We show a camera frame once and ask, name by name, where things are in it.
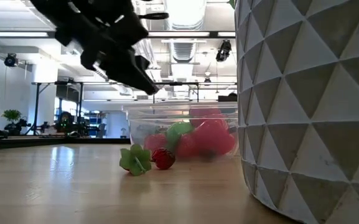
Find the plastic container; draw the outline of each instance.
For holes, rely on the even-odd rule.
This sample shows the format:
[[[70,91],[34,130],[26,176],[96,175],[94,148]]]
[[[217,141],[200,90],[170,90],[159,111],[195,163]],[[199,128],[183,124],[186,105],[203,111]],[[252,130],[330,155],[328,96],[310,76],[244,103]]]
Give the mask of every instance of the plastic container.
[[[238,150],[237,102],[124,106],[132,144],[166,148],[178,159],[214,159]]]

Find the red object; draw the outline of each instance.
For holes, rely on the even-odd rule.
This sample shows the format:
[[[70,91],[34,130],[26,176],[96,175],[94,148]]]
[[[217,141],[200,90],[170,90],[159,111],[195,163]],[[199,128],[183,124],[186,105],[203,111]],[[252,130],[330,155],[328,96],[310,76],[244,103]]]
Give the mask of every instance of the red object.
[[[156,163],[157,168],[169,169],[175,162],[175,156],[166,148],[159,148],[152,154],[152,162]]]
[[[166,147],[167,138],[165,134],[152,134],[144,139],[144,149],[152,151],[152,153],[161,148]]]
[[[211,120],[212,118],[216,118],[214,120],[221,122],[225,129],[229,128],[229,125],[226,122],[226,116],[224,114],[210,114],[210,115],[202,116],[201,119],[191,119],[190,122],[192,123],[193,127],[197,128],[200,125],[202,125],[202,123],[204,123],[207,120]]]
[[[175,155],[181,159],[190,159],[191,157],[198,156],[197,144],[193,134],[188,133],[180,137]]]
[[[202,118],[203,116],[208,116],[212,114],[221,114],[221,110],[218,108],[200,108],[200,109],[190,109],[189,115],[193,118]],[[190,123],[193,127],[199,127],[203,122],[200,122],[199,119],[191,119]]]
[[[219,119],[208,119],[195,129],[193,137],[200,154],[224,155],[235,146],[235,137]]]

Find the white geometric vase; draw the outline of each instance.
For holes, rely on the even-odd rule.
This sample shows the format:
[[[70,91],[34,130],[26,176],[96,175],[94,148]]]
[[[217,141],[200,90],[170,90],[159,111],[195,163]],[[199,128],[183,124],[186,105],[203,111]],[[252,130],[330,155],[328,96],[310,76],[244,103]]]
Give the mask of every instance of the white geometric vase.
[[[359,0],[237,0],[249,191],[303,223],[359,223]]]

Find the wooden table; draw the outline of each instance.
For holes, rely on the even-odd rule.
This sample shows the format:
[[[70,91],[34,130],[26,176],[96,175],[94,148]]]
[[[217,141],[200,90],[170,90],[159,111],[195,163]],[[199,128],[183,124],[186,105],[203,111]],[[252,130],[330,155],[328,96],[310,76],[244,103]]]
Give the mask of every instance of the wooden table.
[[[0,224],[293,223],[249,195],[238,157],[132,177],[118,165],[119,149],[0,150]]]

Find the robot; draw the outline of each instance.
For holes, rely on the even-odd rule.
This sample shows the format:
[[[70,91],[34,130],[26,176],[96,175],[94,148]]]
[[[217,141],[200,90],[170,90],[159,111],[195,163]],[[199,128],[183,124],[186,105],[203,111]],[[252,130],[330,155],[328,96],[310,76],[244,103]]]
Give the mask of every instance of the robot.
[[[82,48],[81,64],[106,71],[108,78],[145,91],[158,92],[146,74],[150,62],[137,55],[132,45],[148,36],[140,19],[166,19],[166,13],[139,16],[131,0],[30,0],[55,24],[55,38],[64,46],[71,41]]]

